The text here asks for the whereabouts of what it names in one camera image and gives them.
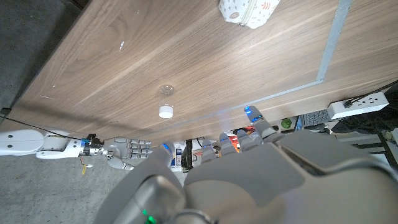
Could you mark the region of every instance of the white power strip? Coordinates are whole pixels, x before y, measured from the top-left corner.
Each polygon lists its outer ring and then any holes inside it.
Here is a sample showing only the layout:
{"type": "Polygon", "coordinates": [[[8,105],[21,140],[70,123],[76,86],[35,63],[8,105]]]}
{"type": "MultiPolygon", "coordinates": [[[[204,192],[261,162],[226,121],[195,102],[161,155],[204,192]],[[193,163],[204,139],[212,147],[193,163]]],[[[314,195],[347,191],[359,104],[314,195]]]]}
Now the white power strip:
{"type": "Polygon", "coordinates": [[[329,105],[328,113],[330,119],[379,111],[389,104],[383,92],[373,93],[361,100],[355,101],[349,108],[344,107],[346,101],[348,100],[335,102],[329,105]]]}

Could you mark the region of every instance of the metal frame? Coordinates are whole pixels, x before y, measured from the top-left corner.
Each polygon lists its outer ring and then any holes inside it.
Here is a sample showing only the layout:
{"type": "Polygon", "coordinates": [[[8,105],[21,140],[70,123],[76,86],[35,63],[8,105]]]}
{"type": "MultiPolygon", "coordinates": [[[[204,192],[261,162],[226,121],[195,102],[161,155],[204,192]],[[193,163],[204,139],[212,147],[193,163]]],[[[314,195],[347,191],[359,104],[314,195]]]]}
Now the metal frame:
{"type": "Polygon", "coordinates": [[[385,151],[376,151],[376,152],[371,152],[370,154],[384,154],[385,157],[387,158],[388,163],[390,164],[390,166],[396,170],[398,170],[398,163],[394,157],[394,155],[392,154],[390,147],[388,146],[386,140],[384,139],[384,136],[379,133],[377,134],[377,136],[380,139],[379,143],[371,143],[371,144],[354,144],[353,146],[357,147],[358,149],[370,149],[370,148],[374,148],[374,147],[383,147],[385,151]]]}

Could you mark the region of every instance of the black cable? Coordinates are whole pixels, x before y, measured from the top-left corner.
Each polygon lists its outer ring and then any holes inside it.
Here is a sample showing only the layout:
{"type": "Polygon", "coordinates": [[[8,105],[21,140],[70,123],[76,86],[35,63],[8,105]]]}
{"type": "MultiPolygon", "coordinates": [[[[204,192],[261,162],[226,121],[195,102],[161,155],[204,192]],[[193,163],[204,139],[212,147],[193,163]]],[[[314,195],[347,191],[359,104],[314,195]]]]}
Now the black cable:
{"type": "Polygon", "coordinates": [[[199,142],[199,139],[198,139],[198,138],[197,138],[197,141],[198,141],[199,146],[202,147],[201,144],[200,144],[200,142],[199,142]]]}
{"type": "Polygon", "coordinates": [[[0,116],[0,118],[4,118],[4,119],[7,119],[7,120],[9,120],[9,121],[17,122],[17,123],[19,123],[19,124],[24,124],[24,125],[30,126],[30,127],[32,127],[32,128],[37,128],[37,129],[40,129],[40,130],[43,130],[43,131],[47,131],[47,132],[49,132],[49,133],[56,134],[57,136],[61,136],[61,137],[64,137],[64,138],[82,140],[81,138],[74,138],[74,137],[64,136],[64,135],[62,135],[62,134],[58,134],[58,133],[49,131],[49,130],[47,130],[47,129],[39,128],[39,127],[33,126],[33,125],[31,125],[31,124],[23,123],[22,121],[17,121],[17,120],[11,119],[11,118],[6,118],[6,117],[3,117],[3,116],[0,116]]]}
{"type": "Polygon", "coordinates": [[[398,83],[398,80],[396,80],[395,82],[392,82],[392,83],[390,83],[390,84],[388,84],[388,85],[385,85],[385,86],[383,86],[383,87],[381,87],[381,88],[378,88],[377,90],[374,90],[374,91],[372,91],[372,92],[370,92],[370,93],[368,93],[368,94],[361,95],[361,96],[357,96],[356,98],[353,98],[353,99],[351,99],[351,100],[348,100],[348,101],[346,101],[346,102],[344,103],[344,107],[345,107],[345,108],[349,108],[349,107],[351,107],[351,106],[353,105],[353,103],[354,103],[355,101],[362,100],[363,98],[369,96],[370,94],[377,93],[377,92],[379,92],[379,91],[381,91],[381,90],[383,90],[383,89],[385,89],[385,88],[389,88],[389,87],[391,87],[391,86],[393,86],[393,85],[395,85],[395,84],[397,84],[397,83],[398,83]]]}

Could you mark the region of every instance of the green light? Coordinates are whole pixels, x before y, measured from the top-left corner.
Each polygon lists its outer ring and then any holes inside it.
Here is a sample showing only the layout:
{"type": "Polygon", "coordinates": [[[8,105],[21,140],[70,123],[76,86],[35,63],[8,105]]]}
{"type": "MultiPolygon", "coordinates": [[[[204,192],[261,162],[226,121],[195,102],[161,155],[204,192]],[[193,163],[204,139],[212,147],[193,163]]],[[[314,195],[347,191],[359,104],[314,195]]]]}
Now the green light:
{"type": "Polygon", "coordinates": [[[156,220],[154,217],[149,216],[145,224],[156,224],[156,220]]]}

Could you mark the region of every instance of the concrete floor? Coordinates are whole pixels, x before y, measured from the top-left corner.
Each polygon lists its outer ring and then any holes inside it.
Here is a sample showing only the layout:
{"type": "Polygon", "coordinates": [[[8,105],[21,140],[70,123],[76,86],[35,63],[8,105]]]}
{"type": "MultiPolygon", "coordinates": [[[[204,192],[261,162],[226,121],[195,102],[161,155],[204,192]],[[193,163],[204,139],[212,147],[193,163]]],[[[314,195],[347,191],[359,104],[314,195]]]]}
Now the concrete floor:
{"type": "MultiPolygon", "coordinates": [[[[0,108],[13,106],[80,12],[66,0],[0,1],[0,108]]],[[[85,163],[94,167],[82,175],[79,158],[1,156],[0,223],[92,223],[128,171],[111,168],[103,156],[85,163]]],[[[176,175],[181,183],[186,176],[176,175]]]]}

